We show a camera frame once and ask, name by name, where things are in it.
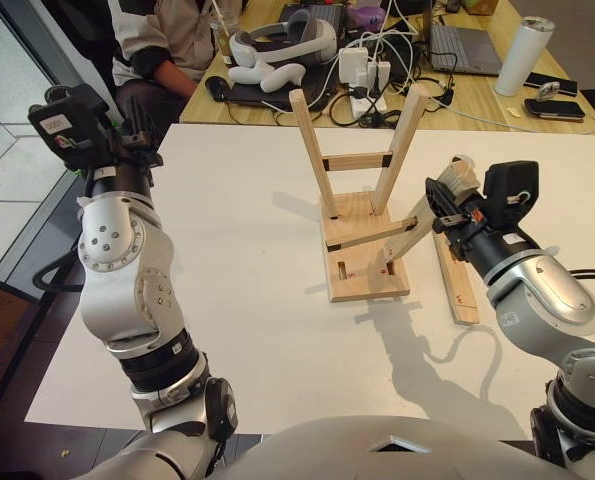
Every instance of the white charger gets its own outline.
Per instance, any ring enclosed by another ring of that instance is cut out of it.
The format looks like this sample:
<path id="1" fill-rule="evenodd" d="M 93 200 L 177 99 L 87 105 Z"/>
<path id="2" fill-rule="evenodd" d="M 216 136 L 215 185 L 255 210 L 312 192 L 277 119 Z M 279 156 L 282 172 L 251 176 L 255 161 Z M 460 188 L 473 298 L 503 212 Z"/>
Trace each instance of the white charger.
<path id="1" fill-rule="evenodd" d="M 368 63 L 368 49 L 340 48 L 339 49 L 339 83 L 355 83 L 357 73 L 366 70 Z"/>

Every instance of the wooden stick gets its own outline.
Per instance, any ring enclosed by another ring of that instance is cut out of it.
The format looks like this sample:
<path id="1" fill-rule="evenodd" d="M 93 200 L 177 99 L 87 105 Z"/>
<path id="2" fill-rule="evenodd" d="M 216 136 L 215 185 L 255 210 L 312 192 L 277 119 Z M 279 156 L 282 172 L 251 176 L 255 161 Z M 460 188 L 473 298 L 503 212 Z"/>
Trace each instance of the wooden stick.
<path id="1" fill-rule="evenodd" d="M 417 125 L 421 120 L 421 116 L 424 114 L 429 96 L 426 87 L 420 83 L 415 83 L 408 91 L 404 108 L 401 111 L 397 128 L 390 143 L 390 151 L 393 152 L 393 158 L 390 166 L 382 169 L 379 180 L 377 181 L 377 187 L 375 187 L 375 191 L 373 192 L 372 204 L 376 215 L 381 215 L 386 208 L 410 143 L 413 141 Z"/>
<path id="2" fill-rule="evenodd" d="M 479 182 L 475 172 L 466 160 L 455 157 L 450 165 L 437 178 L 445 184 L 455 195 L 455 203 L 459 205 L 477 188 Z M 417 226 L 412 230 L 400 233 L 388 239 L 384 245 L 384 258 L 391 262 L 399 258 L 410 250 L 419 240 L 421 240 L 432 227 L 435 214 L 430 209 L 426 195 L 423 195 L 417 204 L 413 207 L 407 218 L 417 217 Z"/>
<path id="3" fill-rule="evenodd" d="M 403 233 L 406 230 L 414 228 L 415 225 L 417 225 L 417 218 L 413 217 L 389 223 L 369 232 L 351 233 L 349 235 L 331 238 L 330 240 L 326 240 L 326 249 L 329 252 L 334 252 L 335 250 L 352 247 L 353 245 L 372 242 L 380 238 L 390 237 L 396 233 Z"/>
<path id="4" fill-rule="evenodd" d="M 362 168 L 388 167 L 392 152 L 350 153 L 344 155 L 324 155 L 324 170 L 360 170 Z"/>
<path id="5" fill-rule="evenodd" d="M 461 325 L 478 324 L 479 311 L 465 263 L 455 259 L 443 233 L 440 235 L 433 233 L 433 240 L 453 321 Z"/>
<path id="6" fill-rule="evenodd" d="M 313 172 L 315 172 L 315 179 L 317 180 L 317 185 L 321 192 L 321 202 L 324 207 L 324 212 L 327 217 L 336 218 L 338 214 L 337 208 L 335 207 L 335 201 L 333 200 L 333 190 L 330 187 L 328 175 L 326 175 L 326 171 L 324 170 L 323 157 L 321 155 L 321 150 L 319 149 L 313 122 L 308 113 L 308 104 L 304 97 L 304 91 L 301 88 L 291 90 L 289 98 L 290 104 L 293 107 L 293 113 L 297 117 L 299 130 L 304 139 L 304 144 L 306 145 L 306 151 L 308 152 Z"/>

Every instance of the smartphone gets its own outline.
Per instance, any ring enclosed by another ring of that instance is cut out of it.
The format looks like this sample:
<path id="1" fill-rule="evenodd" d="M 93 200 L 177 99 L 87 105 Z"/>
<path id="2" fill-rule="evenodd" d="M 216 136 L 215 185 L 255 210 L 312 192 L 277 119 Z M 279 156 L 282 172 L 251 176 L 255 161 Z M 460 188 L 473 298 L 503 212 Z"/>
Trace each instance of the smartphone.
<path id="1" fill-rule="evenodd" d="M 563 78 L 551 77 L 550 75 L 544 75 L 543 73 L 532 72 L 530 75 L 528 75 L 524 85 L 527 87 L 539 88 L 544 83 L 548 82 L 559 82 L 559 93 L 562 95 L 568 95 L 570 97 L 577 96 L 577 82 L 573 80 L 565 80 Z"/>
<path id="2" fill-rule="evenodd" d="M 575 102 L 559 102 L 556 100 L 538 102 L 534 98 L 527 98 L 524 100 L 524 105 L 528 113 L 539 118 L 581 122 L 586 115 Z"/>

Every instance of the power strip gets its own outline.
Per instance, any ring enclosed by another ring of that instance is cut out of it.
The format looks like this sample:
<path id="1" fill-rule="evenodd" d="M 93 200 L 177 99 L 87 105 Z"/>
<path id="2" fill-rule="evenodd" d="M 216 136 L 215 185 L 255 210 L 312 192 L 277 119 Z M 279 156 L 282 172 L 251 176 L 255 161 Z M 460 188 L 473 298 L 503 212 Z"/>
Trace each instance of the power strip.
<path id="1" fill-rule="evenodd" d="M 377 64 L 369 63 L 368 71 L 357 75 L 356 83 L 351 84 L 351 87 L 365 87 L 370 91 L 375 81 L 375 71 L 379 71 L 379 90 L 383 90 L 388 84 L 390 77 L 390 62 L 379 62 Z M 350 97 L 350 109 L 353 114 L 353 118 L 357 120 L 362 115 L 366 114 L 373 99 L 368 98 L 354 98 Z M 379 113 L 386 113 L 388 111 L 388 105 L 386 99 L 382 95 L 379 100 L 375 103 L 375 108 Z"/>

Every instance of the computer mouse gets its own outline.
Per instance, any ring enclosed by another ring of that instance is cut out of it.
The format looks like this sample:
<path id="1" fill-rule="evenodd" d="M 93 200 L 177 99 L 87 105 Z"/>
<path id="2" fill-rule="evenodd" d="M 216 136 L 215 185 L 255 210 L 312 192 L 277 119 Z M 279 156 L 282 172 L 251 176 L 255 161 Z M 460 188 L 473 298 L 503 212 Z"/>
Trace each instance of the computer mouse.
<path id="1" fill-rule="evenodd" d="M 230 85 L 225 78 L 214 75 L 206 79 L 206 90 L 216 102 L 225 102 L 228 100 Z"/>

